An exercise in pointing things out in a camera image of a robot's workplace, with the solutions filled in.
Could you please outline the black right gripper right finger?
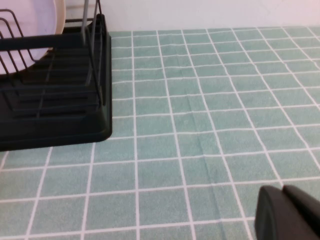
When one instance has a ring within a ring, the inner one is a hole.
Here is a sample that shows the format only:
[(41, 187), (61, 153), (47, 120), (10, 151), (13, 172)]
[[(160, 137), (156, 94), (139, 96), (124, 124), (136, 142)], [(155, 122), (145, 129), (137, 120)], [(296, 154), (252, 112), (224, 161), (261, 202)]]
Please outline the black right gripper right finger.
[(284, 185), (284, 194), (304, 217), (320, 216), (320, 201), (294, 185)]

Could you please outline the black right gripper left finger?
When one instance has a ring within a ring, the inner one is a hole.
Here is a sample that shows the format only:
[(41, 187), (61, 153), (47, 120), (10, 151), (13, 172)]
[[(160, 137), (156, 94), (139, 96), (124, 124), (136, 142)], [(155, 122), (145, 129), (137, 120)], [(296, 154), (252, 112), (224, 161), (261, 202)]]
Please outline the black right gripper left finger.
[(258, 192), (254, 229), (258, 240), (318, 240), (320, 216), (303, 216), (283, 188), (264, 185)]

